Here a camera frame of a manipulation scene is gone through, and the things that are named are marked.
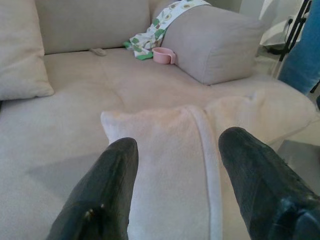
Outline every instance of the cup handle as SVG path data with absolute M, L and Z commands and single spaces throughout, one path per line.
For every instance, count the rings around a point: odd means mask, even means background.
M 171 58 L 171 62 L 170 64 L 175 64 L 176 63 L 176 54 L 175 53 L 170 53 L 169 54 L 170 58 Z

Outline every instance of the throw pillow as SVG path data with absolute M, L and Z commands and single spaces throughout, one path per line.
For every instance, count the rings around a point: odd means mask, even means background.
M 218 150 L 202 109 L 109 111 L 101 122 L 110 142 L 138 144 L 129 239 L 222 239 Z
M 127 240 L 138 169 L 134 139 L 111 144 L 74 187 L 47 240 Z
M 0 1 L 0 101 L 54 93 L 34 0 Z

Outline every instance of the pink cup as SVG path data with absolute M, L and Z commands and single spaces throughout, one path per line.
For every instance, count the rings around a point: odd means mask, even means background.
M 159 64 L 175 64 L 176 54 L 169 48 L 155 47 L 152 49 L 153 60 Z

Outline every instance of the patterned cloth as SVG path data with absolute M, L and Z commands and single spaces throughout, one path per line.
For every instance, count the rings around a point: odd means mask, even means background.
M 181 0 L 170 4 L 153 21 L 145 33 L 138 33 L 123 45 L 128 50 L 134 51 L 134 56 L 139 60 L 151 59 L 151 49 L 159 47 L 169 25 L 181 14 L 201 5 L 210 5 L 204 0 Z

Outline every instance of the floor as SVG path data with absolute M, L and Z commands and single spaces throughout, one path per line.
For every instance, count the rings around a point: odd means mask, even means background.
M 255 70 L 277 78 L 281 69 L 278 59 L 279 56 L 272 55 L 261 47 L 256 58 Z M 316 104 L 319 95 L 320 87 L 308 97 Z M 320 195 L 320 118 L 286 139 L 278 154 L 316 194 Z

